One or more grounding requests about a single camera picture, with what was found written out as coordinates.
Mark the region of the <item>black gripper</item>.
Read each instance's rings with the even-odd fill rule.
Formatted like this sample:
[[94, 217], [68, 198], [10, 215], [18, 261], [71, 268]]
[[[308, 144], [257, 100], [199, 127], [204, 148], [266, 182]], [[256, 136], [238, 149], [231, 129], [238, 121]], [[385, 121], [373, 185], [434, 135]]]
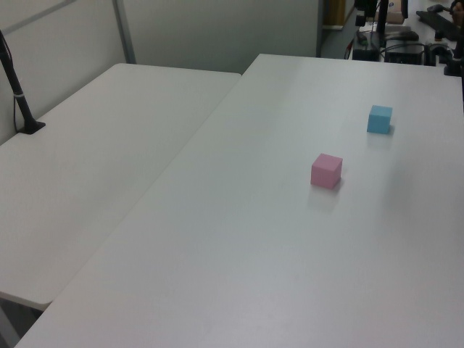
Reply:
[[374, 21], [376, 14], [376, 0], [355, 0], [355, 8], [363, 14], [357, 14], [355, 19], [356, 26], [365, 25], [365, 16], [367, 21]]

